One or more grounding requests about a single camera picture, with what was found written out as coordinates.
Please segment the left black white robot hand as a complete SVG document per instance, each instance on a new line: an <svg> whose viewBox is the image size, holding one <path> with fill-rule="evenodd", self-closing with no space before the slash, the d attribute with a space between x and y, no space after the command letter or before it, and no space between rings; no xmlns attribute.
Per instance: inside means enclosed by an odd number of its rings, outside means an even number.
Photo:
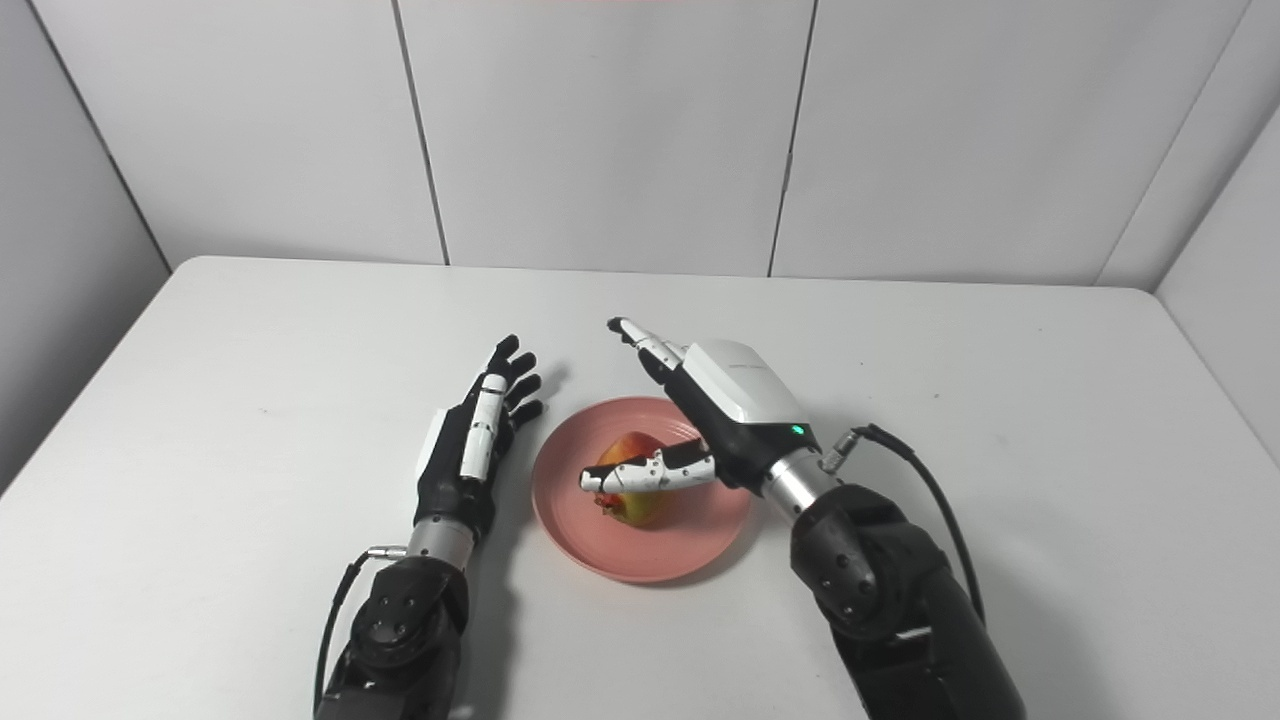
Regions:
<svg viewBox="0 0 1280 720"><path fill-rule="evenodd" d="M474 542L492 530L497 515L493 484L517 432L544 411L538 359L520 350L516 334L498 342L463 398L439 423L417 482L413 523L453 521Z"/></svg>

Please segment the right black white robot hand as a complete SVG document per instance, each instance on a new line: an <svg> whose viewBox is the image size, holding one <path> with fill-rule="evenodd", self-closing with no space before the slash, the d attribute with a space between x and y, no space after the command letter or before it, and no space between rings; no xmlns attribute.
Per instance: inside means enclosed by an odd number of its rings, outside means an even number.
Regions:
<svg viewBox="0 0 1280 720"><path fill-rule="evenodd" d="M680 347L626 316L607 325L636 350L698 438L586 468L582 491L648 495L719 480L799 515L835 488L808 415L754 348L728 340Z"/></svg>

